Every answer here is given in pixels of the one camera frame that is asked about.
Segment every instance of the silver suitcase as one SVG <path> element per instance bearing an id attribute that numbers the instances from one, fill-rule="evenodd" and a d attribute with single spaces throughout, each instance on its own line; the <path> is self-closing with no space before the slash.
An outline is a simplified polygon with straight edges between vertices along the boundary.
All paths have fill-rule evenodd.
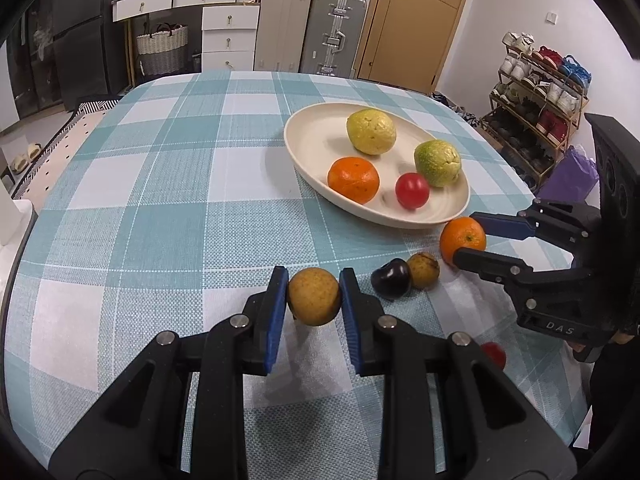
<path id="1" fill-rule="evenodd" d="M 311 0 L 300 72 L 350 78 L 366 0 Z"/>
<path id="2" fill-rule="evenodd" d="M 254 70 L 297 72 L 311 0 L 260 0 Z"/>

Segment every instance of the teal and white tablecloth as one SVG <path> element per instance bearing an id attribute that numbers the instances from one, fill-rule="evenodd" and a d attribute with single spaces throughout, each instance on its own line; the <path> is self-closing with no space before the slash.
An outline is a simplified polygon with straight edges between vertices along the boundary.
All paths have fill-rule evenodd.
<path id="1" fill-rule="evenodd" d="M 318 266 L 337 276 L 353 267 L 371 292 L 371 271 L 392 258 L 438 254 L 439 230 L 366 222 L 296 174 L 282 136 L 287 118 L 336 101 L 391 111 L 453 142 L 473 190 L 468 213 L 514 214 L 530 205 L 527 187 L 482 137 L 419 94 L 268 72 L 207 72 L 139 86 L 71 160 L 15 281 L 6 390 L 15 431 L 38 460 L 49 461 L 156 333 L 209 330 L 264 290 L 274 265 L 290 275 Z M 489 249 L 536 270 L 569 263 L 568 254 L 537 240 L 490 237 Z M 586 414 L 578 365 L 560 340 L 515 324 L 501 286 L 443 264 L 435 290 L 383 306 L 421 332 L 464 330 L 500 343 L 507 375 L 566 442 L 572 439 Z M 382 380 L 354 375 L 341 316 L 307 328 L 287 313 L 273 373 L 244 381 L 250 477 L 375 478 L 381 408 Z"/>

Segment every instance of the red cherry tomato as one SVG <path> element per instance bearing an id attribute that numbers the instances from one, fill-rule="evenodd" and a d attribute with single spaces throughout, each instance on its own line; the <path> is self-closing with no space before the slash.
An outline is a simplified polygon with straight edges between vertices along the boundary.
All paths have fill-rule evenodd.
<path id="1" fill-rule="evenodd" d="M 500 370 L 504 370 L 504 367 L 507 365 L 507 354 L 505 354 L 504 350 L 500 345 L 498 345 L 498 343 L 489 341 L 488 343 L 482 343 L 480 348 L 489 356 L 489 359 L 491 359 L 491 361 L 500 368 Z"/>
<path id="2" fill-rule="evenodd" d="M 405 209 L 418 209 L 429 199 L 429 183 L 419 173 L 405 173 L 396 182 L 396 197 Z"/>

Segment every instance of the plate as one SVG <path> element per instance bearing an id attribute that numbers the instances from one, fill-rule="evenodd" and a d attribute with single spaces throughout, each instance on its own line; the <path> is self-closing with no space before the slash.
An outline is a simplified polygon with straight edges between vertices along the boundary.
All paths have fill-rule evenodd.
<path id="1" fill-rule="evenodd" d="M 443 188 L 432 187 L 429 201 L 409 211 L 396 198 L 400 175 L 415 171 L 414 150 L 418 144 L 436 137 L 412 122 L 385 112 L 396 125 L 396 143 L 383 155 L 358 152 L 347 136 L 347 118 L 363 108 L 349 103 L 320 103 L 294 113 L 284 127 L 284 143 L 302 178 L 329 202 L 360 218 L 389 227 L 425 229 L 459 216 L 469 203 L 469 184 L 463 169 L 458 180 Z M 365 205 L 353 202 L 331 189 L 326 176 L 332 164 L 344 156 L 360 156 L 371 161 L 380 176 L 380 190 Z"/>

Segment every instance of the woven basket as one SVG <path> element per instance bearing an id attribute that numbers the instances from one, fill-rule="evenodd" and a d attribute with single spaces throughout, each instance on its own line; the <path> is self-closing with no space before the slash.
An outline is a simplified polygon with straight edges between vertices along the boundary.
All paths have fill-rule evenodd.
<path id="1" fill-rule="evenodd" d="M 145 76 L 180 72 L 187 64 L 189 27 L 161 23 L 155 32 L 136 39 L 140 69 Z"/>

